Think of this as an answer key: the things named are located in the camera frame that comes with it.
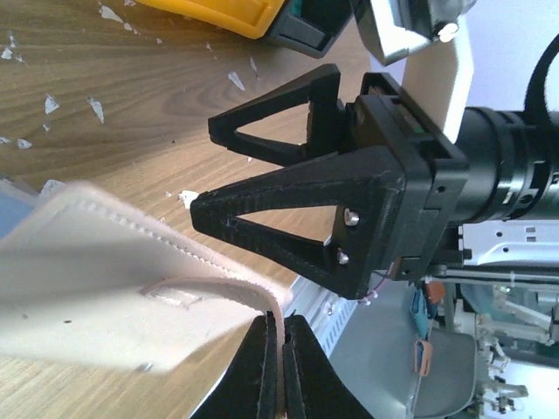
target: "yellow container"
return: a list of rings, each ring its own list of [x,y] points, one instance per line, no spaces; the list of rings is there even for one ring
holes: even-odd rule
[[[244,37],[262,38],[284,0],[138,0],[148,6],[193,17]]]

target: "wooden table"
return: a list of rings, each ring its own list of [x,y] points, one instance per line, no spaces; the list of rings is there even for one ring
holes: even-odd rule
[[[11,55],[0,59],[0,137],[10,140],[0,144],[0,172],[35,189],[48,179],[90,180],[185,235],[291,284],[292,272],[197,234],[176,196],[273,169],[211,144],[206,121],[320,62],[127,4],[133,2],[104,0],[114,13],[108,19],[95,0],[0,2],[0,54],[8,48]],[[354,99],[369,67],[354,25],[326,61],[342,70],[341,97]],[[229,72],[236,72],[244,91]],[[102,118],[91,103],[101,104]],[[247,132],[303,142],[306,113],[299,106]],[[31,147],[19,149],[17,139]],[[271,211],[251,219],[324,239],[331,214]],[[165,376],[2,359],[0,417],[185,417],[231,360],[244,331],[212,342]]]

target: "stitching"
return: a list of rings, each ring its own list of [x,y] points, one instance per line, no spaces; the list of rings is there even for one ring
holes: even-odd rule
[[[81,199],[78,200],[72,204],[77,204],[79,206],[79,208],[81,210],[85,210],[87,212],[91,212],[97,216],[101,216],[102,218],[105,218],[109,221],[112,221],[113,223],[117,223],[119,225],[125,225],[145,236],[154,238],[155,240],[157,240],[158,242],[161,242],[163,244],[166,244],[167,246],[172,247],[173,249],[175,249],[176,251],[180,251],[181,253],[184,253],[186,256],[189,256],[191,258],[194,258],[200,262],[203,262],[213,268],[217,268],[220,271],[222,271],[223,273],[225,273],[229,278],[235,278],[235,279],[240,279],[243,280],[245,282],[251,282],[248,279],[246,279],[244,276],[237,274],[236,272],[224,268],[223,266],[220,266],[218,264],[214,264],[212,262],[210,262],[209,260],[205,259],[205,258],[201,258],[198,255],[195,255],[194,253],[192,253],[191,251],[187,251],[185,248],[179,246],[176,243],[171,242],[170,240],[168,240],[167,238],[160,236],[158,234],[156,234],[155,232],[146,229],[145,227],[139,225],[138,223],[135,223],[131,220],[129,220],[128,218],[126,218],[125,216],[123,216],[122,214],[119,214],[117,212],[115,212],[112,209],[109,209],[108,207],[105,207],[103,205],[100,205],[98,203],[95,203],[93,201],[87,200],[87,199]]]
[[[226,292],[216,292],[216,286],[219,286],[222,290],[226,290]],[[247,288],[246,285],[241,285],[240,283],[236,284],[227,284],[227,283],[218,283],[218,284],[205,284],[203,282],[194,282],[194,283],[184,283],[181,284],[180,282],[173,285],[162,284],[160,287],[154,289],[153,292],[149,292],[147,295],[150,295],[154,298],[162,298],[162,299],[173,299],[165,295],[161,295],[159,292],[163,289],[168,288],[172,291],[179,291],[180,293],[186,295],[194,295],[196,296],[196,292],[198,291],[206,291],[216,296],[235,301],[243,306],[247,306],[253,310],[258,310],[260,312],[265,313],[266,310],[273,308],[277,305],[277,300],[271,295],[271,293],[263,286],[260,292],[256,292],[253,289]],[[185,306],[191,306],[196,302],[202,300],[203,298],[199,297],[190,303],[185,303]],[[176,301],[180,301],[184,303],[183,300],[180,299],[173,299]]]

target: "cylindrical motor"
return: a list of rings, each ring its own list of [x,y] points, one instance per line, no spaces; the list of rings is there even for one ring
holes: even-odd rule
[[[559,113],[531,126],[520,112],[471,107],[456,145],[470,176],[452,221],[559,218]]]

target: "bolt head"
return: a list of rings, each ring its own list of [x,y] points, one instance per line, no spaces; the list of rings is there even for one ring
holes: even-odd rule
[[[343,211],[343,222],[348,227],[355,227],[357,224],[359,224],[359,214],[349,208],[346,208]]]
[[[437,36],[440,42],[451,42],[458,33],[458,24],[454,22],[442,23],[437,28]]]
[[[338,263],[339,264],[348,264],[349,263],[349,256],[346,255],[342,249],[338,250]]]

